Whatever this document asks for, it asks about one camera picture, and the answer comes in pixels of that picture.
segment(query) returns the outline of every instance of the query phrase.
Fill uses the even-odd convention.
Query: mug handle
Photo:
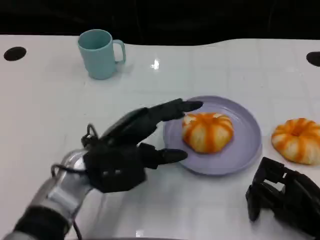
[[[124,64],[126,62],[126,48],[125,48],[124,42],[121,40],[113,40],[112,43],[120,45],[120,47],[122,49],[122,55],[123,55],[123,59],[121,61],[115,61],[115,63],[116,64]]]

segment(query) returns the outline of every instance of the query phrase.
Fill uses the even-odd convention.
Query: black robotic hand
[[[284,187],[279,191],[266,180]],[[320,188],[306,175],[264,157],[245,197],[251,221],[261,208],[271,209],[276,219],[320,240]]]
[[[128,191],[146,180],[145,168],[156,169],[158,165],[187,158],[188,154],[182,150],[156,150],[140,142],[157,129],[159,122],[182,118],[184,112],[202,105],[200,101],[179,98],[140,108],[126,114],[100,138],[95,131],[91,134],[89,127],[81,141],[88,149],[83,160],[90,184],[102,193]]]

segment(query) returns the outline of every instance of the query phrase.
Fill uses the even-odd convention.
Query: orange striped bread
[[[220,113],[188,114],[182,122],[183,140],[198,153],[219,152],[233,135],[230,118]]]
[[[275,129],[271,142],[289,161],[320,164],[320,125],[314,121],[305,118],[288,120]]]

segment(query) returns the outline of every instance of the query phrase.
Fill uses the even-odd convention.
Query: black circle marker
[[[27,54],[27,50],[22,46],[15,46],[8,49],[3,57],[7,61],[17,61],[22,59]]]
[[[309,52],[307,55],[306,55],[306,60],[316,66],[316,67],[320,67],[320,51],[312,51],[312,52]]]

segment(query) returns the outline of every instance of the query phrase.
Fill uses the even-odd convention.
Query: pastry
[[[198,153],[219,152],[233,135],[230,118],[220,113],[188,114],[182,122],[183,140]]]
[[[275,129],[271,142],[289,161],[320,164],[320,125],[314,121],[305,118],[288,120]]]

